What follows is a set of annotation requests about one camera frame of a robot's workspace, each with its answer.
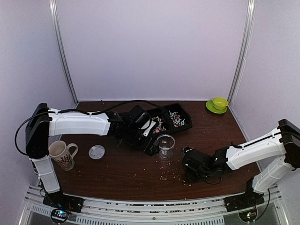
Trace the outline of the clear plastic cup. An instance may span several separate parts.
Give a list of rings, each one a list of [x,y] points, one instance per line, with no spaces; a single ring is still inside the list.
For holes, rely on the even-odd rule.
[[[170,160],[173,157],[175,139],[171,135],[163,134],[157,138],[157,141],[159,148],[157,157],[163,161]]]

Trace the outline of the black three-compartment candy tray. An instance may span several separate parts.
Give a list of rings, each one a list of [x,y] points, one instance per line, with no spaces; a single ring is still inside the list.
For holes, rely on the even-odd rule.
[[[159,133],[159,136],[163,134],[173,135],[193,127],[190,115],[178,103],[155,107],[145,112],[147,121],[157,119],[153,133]]]

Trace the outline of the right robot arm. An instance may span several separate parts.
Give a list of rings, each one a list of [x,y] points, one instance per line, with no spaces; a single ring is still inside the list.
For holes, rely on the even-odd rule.
[[[189,182],[220,178],[224,174],[265,158],[275,159],[248,182],[250,189],[240,197],[240,203],[250,207],[258,194],[280,180],[289,171],[300,167],[300,129],[287,119],[278,127],[252,141],[218,149],[212,156],[191,147],[182,149],[182,163]]]

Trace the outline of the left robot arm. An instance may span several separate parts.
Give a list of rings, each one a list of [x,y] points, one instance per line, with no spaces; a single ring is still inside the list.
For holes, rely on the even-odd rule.
[[[118,114],[85,112],[76,109],[56,110],[39,104],[25,129],[26,154],[33,162],[44,185],[49,200],[57,208],[67,204],[67,197],[60,191],[60,183],[53,168],[48,150],[48,138],[57,135],[114,136],[126,141],[148,155],[153,154],[156,139],[153,130],[157,122],[150,114],[136,105],[129,112]]]

